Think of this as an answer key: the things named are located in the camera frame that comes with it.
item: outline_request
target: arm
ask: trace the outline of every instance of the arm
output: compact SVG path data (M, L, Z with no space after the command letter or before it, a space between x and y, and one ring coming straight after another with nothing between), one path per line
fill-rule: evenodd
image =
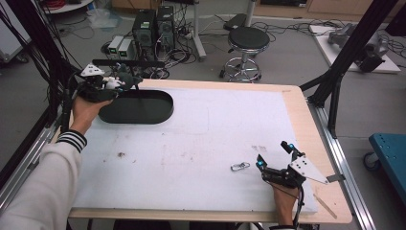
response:
M295 229L292 220L292 210L299 190L288 189L278 184L272 184L272 187L274 188L274 199L277 206L278 224L280 226L271 229Z
M0 217L0 229L66 228L77 190L79 153L86 146L83 135L107 104L76 98L71 129L61 134L55 144L43 148L40 163Z

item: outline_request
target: stool chrome legs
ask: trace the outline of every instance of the stool chrome legs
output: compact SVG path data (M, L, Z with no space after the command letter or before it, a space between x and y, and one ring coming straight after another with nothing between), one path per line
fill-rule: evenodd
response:
M229 77L229 81L253 82L261 78L259 66L252 59L249 59L247 54L227 61L220 72L221 78L225 76Z

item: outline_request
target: black oval tray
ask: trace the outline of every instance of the black oval tray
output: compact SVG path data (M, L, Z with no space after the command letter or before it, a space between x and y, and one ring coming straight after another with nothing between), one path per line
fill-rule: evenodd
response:
M160 90L129 90L103 107L99 117L112 124L159 124L173 113L173 98Z

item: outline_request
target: black frame pole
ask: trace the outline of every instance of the black frame pole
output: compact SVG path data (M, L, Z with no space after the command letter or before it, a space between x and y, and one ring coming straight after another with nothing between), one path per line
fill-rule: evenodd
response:
M328 130L335 139L341 81L397 1L373 0L330 68L322 76L300 86L302 91L306 91L319 84L316 92L308 98L308 101L316 107L324 107L326 99L331 94Z

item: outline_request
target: stool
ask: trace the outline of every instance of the stool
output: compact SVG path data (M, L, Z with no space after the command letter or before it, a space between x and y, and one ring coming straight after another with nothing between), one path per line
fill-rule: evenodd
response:
M224 64L220 77L230 77L229 81L249 81L261 78L259 66L249 59L249 55L257 55L269 46L269 36L264 31L252 27L238 27L230 31L228 43L231 51L242 53L242 57L231 58Z

